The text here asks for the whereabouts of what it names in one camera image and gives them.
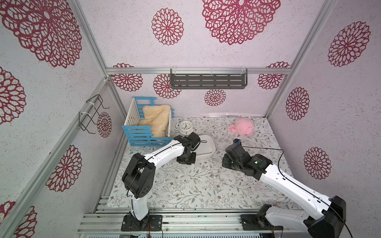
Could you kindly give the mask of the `white plastic storage box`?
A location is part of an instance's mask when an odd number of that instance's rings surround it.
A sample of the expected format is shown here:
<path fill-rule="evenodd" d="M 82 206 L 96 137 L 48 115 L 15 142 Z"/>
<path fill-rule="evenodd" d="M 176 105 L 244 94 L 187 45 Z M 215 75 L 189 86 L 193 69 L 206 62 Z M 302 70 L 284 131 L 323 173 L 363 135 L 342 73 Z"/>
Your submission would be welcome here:
<path fill-rule="evenodd" d="M 200 144 L 194 151 L 197 160 L 210 158 L 216 151 L 214 140 L 209 135 L 200 135 Z"/>

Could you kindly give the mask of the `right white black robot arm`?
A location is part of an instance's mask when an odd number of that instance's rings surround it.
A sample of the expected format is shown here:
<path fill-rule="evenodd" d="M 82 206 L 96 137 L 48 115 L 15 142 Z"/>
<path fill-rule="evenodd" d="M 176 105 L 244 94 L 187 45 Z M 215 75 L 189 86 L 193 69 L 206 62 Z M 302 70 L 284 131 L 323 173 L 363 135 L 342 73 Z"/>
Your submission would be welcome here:
<path fill-rule="evenodd" d="M 290 210 L 265 204 L 255 218 L 243 218 L 261 229 L 283 227 L 308 233 L 313 238 L 338 238 L 346 222 L 346 202 L 339 196 L 328 197 L 284 174 L 263 155 L 234 158 L 225 154 L 222 166 L 244 173 L 285 194 L 301 209 Z"/>

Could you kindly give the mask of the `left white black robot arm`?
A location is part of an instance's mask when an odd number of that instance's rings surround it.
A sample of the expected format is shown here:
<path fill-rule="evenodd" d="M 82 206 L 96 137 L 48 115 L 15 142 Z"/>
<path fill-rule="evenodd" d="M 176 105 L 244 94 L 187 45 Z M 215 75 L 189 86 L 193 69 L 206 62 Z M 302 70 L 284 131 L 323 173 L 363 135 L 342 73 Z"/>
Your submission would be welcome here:
<path fill-rule="evenodd" d="M 126 167 L 122 182 L 127 195 L 132 197 L 131 216 L 142 221 L 148 214 L 147 195 L 153 187 L 156 170 L 175 159 L 179 164 L 195 163 L 195 150 L 201 143 L 200 137 L 192 133 L 187 137 L 176 136 L 167 145 L 145 155 L 136 153 Z"/>

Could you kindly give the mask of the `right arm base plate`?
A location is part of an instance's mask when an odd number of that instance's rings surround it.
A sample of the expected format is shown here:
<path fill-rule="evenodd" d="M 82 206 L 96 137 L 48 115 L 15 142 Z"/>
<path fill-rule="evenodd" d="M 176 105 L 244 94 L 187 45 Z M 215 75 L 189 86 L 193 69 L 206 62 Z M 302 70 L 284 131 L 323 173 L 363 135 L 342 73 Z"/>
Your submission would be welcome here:
<path fill-rule="evenodd" d="M 244 231 L 281 231 L 283 230 L 282 226 L 273 226 L 270 222 L 265 218 L 265 216 L 257 214 L 244 214 L 240 216 L 241 224 Z"/>

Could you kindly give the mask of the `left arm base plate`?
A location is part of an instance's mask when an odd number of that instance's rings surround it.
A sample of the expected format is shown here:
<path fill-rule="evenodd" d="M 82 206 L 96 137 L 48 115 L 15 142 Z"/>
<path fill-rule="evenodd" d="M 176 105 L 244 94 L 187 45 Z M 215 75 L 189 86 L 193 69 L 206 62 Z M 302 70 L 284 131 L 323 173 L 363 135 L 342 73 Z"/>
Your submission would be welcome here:
<path fill-rule="evenodd" d="M 139 221 L 131 213 L 123 218 L 121 231 L 122 232 L 159 232 L 162 231 L 163 216 L 162 215 L 147 215 L 142 221 Z"/>

